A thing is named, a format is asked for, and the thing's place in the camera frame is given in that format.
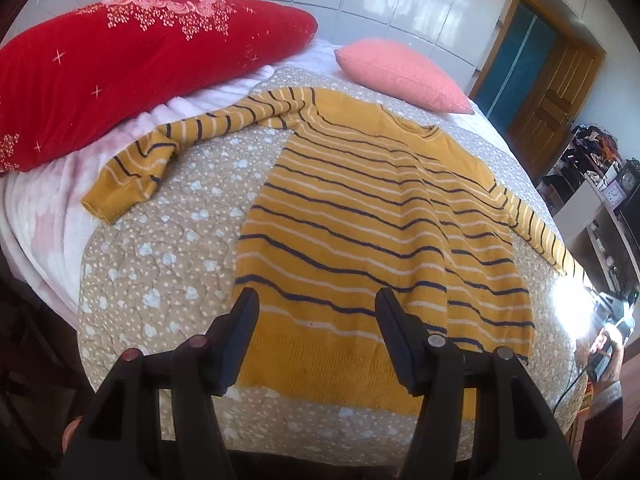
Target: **person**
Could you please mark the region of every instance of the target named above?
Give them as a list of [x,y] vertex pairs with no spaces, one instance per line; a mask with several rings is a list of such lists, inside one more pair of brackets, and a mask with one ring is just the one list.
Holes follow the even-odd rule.
[[611,323],[600,330],[590,355],[602,352],[611,341],[611,358],[598,381],[593,385],[589,419],[585,422],[578,454],[578,470],[582,480],[592,480],[622,444],[622,388],[620,371],[624,357],[622,336]]

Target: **wooden door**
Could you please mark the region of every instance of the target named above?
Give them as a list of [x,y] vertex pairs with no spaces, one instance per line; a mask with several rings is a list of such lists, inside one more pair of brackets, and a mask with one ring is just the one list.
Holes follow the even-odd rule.
[[604,59],[604,51],[560,37],[509,124],[506,140],[534,183],[568,146],[569,127]]

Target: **black cable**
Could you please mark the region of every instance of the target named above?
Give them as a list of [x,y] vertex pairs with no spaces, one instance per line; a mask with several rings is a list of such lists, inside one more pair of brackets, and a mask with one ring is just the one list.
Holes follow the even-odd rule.
[[571,383],[571,386],[569,386],[564,393],[560,396],[560,398],[558,399],[558,402],[556,402],[556,405],[554,406],[554,410],[553,410],[553,414],[556,414],[556,410],[558,409],[558,406],[560,405],[560,402],[562,402],[562,399],[564,399],[564,396],[569,393],[569,391],[571,390],[571,388],[573,388],[575,386],[575,383],[578,382],[578,379],[580,379],[582,377],[582,374],[585,373],[585,371],[587,370],[587,367],[584,367],[582,369],[582,371],[578,374],[578,376],[574,379],[574,382]]

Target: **bright light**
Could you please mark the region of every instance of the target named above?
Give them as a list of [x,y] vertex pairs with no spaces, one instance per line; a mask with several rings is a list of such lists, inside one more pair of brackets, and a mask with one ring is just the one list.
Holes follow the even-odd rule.
[[587,335],[593,313],[593,298],[579,280],[568,276],[556,280],[551,292],[556,317],[572,339]]

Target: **striped sweater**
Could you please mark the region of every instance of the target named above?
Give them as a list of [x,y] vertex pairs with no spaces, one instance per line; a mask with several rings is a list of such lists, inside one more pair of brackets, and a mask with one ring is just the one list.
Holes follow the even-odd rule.
[[107,163],[83,204],[112,222],[151,197],[172,155],[253,123],[292,134],[238,241],[234,298],[252,286],[261,304],[239,384],[414,413],[374,316],[381,287],[461,348],[507,345],[526,360],[535,325],[512,231],[588,283],[540,217],[444,131],[326,89],[263,92],[158,126]]

